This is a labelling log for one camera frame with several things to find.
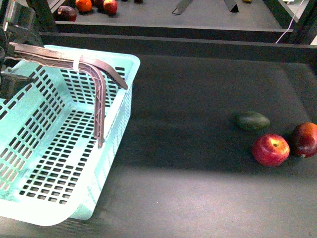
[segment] cable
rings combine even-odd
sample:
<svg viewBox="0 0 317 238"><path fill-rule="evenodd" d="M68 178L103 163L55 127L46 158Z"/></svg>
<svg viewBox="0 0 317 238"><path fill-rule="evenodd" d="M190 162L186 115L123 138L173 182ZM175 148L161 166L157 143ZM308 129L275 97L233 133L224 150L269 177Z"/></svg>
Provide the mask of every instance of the cable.
<svg viewBox="0 0 317 238"><path fill-rule="evenodd" d="M291 29L291 26L292 26L292 24L293 24L294 18L295 18L295 16L296 16L296 14L298 13L299 8L301 7L301 5L303 4L304 1L305 1L305 0L302 0L301 4L299 4L298 9L297 9L297 11L294 13L294 16L293 16L293 18L292 18L292 20L291 20L291 23L289 23L289 27L288 27L287 30L281 35L281 37L275 42L276 44L283 38L283 36L286 34L286 32L288 32L289 29Z"/></svg>

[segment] apple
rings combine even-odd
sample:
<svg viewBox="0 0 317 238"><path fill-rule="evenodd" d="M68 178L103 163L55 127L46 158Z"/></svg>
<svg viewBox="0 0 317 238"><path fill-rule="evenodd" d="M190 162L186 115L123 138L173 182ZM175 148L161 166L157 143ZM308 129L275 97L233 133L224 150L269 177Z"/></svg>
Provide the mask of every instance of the apple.
<svg viewBox="0 0 317 238"><path fill-rule="evenodd" d="M60 6L57 10L58 20L60 21L76 21L77 13L70 6Z"/></svg>
<svg viewBox="0 0 317 238"><path fill-rule="evenodd" d="M98 10L104 10L104 0L94 0L94 4Z"/></svg>
<svg viewBox="0 0 317 238"><path fill-rule="evenodd" d="M286 140L277 134L260 136L252 147L252 154L261 165L275 167L289 156L290 148Z"/></svg>
<svg viewBox="0 0 317 238"><path fill-rule="evenodd" d="M305 122L295 127L291 137L292 152L303 158L317 153L317 125Z"/></svg>
<svg viewBox="0 0 317 238"><path fill-rule="evenodd" d="M118 9L116 0L105 0L104 1L104 10L107 14L116 14Z"/></svg>

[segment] orange fruit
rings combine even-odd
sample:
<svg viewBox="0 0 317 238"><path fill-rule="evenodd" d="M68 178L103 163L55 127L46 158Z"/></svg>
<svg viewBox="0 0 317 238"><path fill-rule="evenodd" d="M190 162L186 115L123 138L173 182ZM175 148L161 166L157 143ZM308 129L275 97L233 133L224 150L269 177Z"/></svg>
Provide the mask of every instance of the orange fruit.
<svg viewBox="0 0 317 238"><path fill-rule="evenodd" d="M75 2L78 11L80 12L88 12L93 9L93 4L91 0L76 0Z"/></svg>

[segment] dark red apple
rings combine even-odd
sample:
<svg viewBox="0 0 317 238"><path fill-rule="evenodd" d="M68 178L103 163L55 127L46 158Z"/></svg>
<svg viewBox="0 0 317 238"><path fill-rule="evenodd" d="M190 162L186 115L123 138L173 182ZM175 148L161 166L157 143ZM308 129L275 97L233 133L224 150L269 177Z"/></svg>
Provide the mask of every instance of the dark red apple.
<svg viewBox="0 0 317 238"><path fill-rule="evenodd" d="M317 125L305 122L297 125L291 137L292 152L303 158L317 153Z"/></svg>
<svg viewBox="0 0 317 238"><path fill-rule="evenodd" d="M57 15L60 21L76 21L77 18L77 12L70 6L60 6Z"/></svg>
<svg viewBox="0 0 317 238"><path fill-rule="evenodd" d="M104 10L104 0L94 0L94 4L98 10Z"/></svg>
<svg viewBox="0 0 317 238"><path fill-rule="evenodd" d="M282 164L289 156L289 151L286 140L277 134L260 136L252 147L252 154L256 161L270 167Z"/></svg>
<svg viewBox="0 0 317 238"><path fill-rule="evenodd" d="M118 9L116 0L105 0L104 1L104 10L107 14L116 14Z"/></svg>

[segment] light blue plastic basket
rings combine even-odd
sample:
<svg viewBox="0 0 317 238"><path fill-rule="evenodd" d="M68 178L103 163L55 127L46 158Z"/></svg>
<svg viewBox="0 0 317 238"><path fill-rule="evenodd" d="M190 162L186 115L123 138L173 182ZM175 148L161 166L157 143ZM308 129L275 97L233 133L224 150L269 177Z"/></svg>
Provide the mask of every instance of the light blue plastic basket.
<svg viewBox="0 0 317 238"><path fill-rule="evenodd" d="M41 226L92 216L130 118L132 82L140 65L132 55L46 48L82 51L105 61L129 88L119 89L103 74L105 142L99 149L89 75L25 61L13 68L12 73L37 81L0 101L0 216Z"/></svg>

